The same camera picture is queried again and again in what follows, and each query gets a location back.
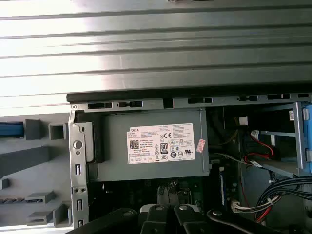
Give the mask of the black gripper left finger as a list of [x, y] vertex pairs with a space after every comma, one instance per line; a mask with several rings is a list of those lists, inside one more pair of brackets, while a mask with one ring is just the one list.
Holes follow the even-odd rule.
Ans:
[[165, 234], [168, 230], [168, 208], [158, 204], [144, 205], [138, 213], [120, 208], [71, 230], [70, 234]]

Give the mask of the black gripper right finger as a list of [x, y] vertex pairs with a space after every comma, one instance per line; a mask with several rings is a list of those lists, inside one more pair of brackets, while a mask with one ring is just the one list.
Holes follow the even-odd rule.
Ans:
[[279, 231], [222, 209], [211, 209], [202, 214], [191, 205], [174, 208], [177, 220], [187, 234], [278, 234]]

